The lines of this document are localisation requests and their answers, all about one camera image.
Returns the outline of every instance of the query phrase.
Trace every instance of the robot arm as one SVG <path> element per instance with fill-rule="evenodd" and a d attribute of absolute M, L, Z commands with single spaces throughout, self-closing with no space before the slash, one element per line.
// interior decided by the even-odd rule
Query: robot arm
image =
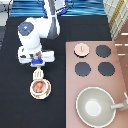
<path fill-rule="evenodd" d="M 18 35 L 21 46 L 18 50 L 18 58 L 20 63 L 29 63 L 32 61 L 30 56 L 41 53 L 44 62 L 54 61 L 54 51 L 42 52 L 40 38 L 55 39 L 59 36 L 60 26 L 57 19 L 55 4 L 53 0 L 44 0 L 48 18 L 27 18 L 18 26 Z"/>

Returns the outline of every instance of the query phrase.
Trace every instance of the small bowl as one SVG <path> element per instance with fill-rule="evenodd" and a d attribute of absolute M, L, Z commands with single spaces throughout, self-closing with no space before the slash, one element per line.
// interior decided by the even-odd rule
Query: small bowl
<path fill-rule="evenodd" d="M 42 92 L 41 93 L 37 93 L 36 92 L 37 83 L 42 83 L 43 86 L 44 86 L 44 87 L 42 87 Z M 36 99 L 45 99 L 46 97 L 48 97 L 48 95 L 50 94 L 50 92 L 51 92 L 51 84 L 46 79 L 43 79 L 43 80 L 34 80 L 31 83 L 30 93 Z"/>
<path fill-rule="evenodd" d="M 111 109 L 113 104 L 114 100 L 108 92 L 99 87 L 88 87 L 78 95 L 76 109 L 84 123 L 102 128 L 114 120 L 116 109 Z"/>

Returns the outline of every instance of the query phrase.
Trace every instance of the black tablecloth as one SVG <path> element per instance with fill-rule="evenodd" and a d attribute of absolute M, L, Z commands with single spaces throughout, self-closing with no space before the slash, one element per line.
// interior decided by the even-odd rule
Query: black tablecloth
<path fill-rule="evenodd" d="M 65 42 L 110 41 L 107 16 L 58 17 L 59 37 L 41 39 L 43 49 L 54 50 L 56 57 L 55 62 L 42 68 L 52 85 L 45 100 L 36 100 L 30 94 L 35 68 L 21 65 L 17 59 L 21 46 L 17 26 L 26 18 L 10 17 L 6 25 L 0 51 L 0 128 L 66 128 Z"/>

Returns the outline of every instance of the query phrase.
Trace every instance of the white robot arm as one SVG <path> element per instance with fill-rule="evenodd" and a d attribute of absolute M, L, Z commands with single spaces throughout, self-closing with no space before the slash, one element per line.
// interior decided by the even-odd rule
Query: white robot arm
<path fill-rule="evenodd" d="M 54 51 L 42 51 L 40 38 L 55 39 L 59 36 L 60 25 L 53 0 L 44 0 L 47 18 L 27 18 L 18 26 L 18 36 L 22 46 L 18 49 L 19 62 L 31 66 L 44 66 L 54 61 Z"/>

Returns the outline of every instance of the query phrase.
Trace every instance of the black circle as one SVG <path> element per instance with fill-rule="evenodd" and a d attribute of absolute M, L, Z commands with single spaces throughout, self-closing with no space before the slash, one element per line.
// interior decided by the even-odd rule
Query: black circle
<path fill-rule="evenodd" d="M 115 72 L 114 66 L 109 62 L 100 63 L 98 70 L 103 76 L 112 76 Z"/>
<path fill-rule="evenodd" d="M 86 62 L 79 62 L 75 66 L 75 72 L 79 76 L 87 76 L 91 71 L 91 68 Z"/>
<path fill-rule="evenodd" d="M 99 45 L 96 48 L 96 54 L 100 57 L 108 57 L 111 54 L 111 49 L 106 45 Z"/>

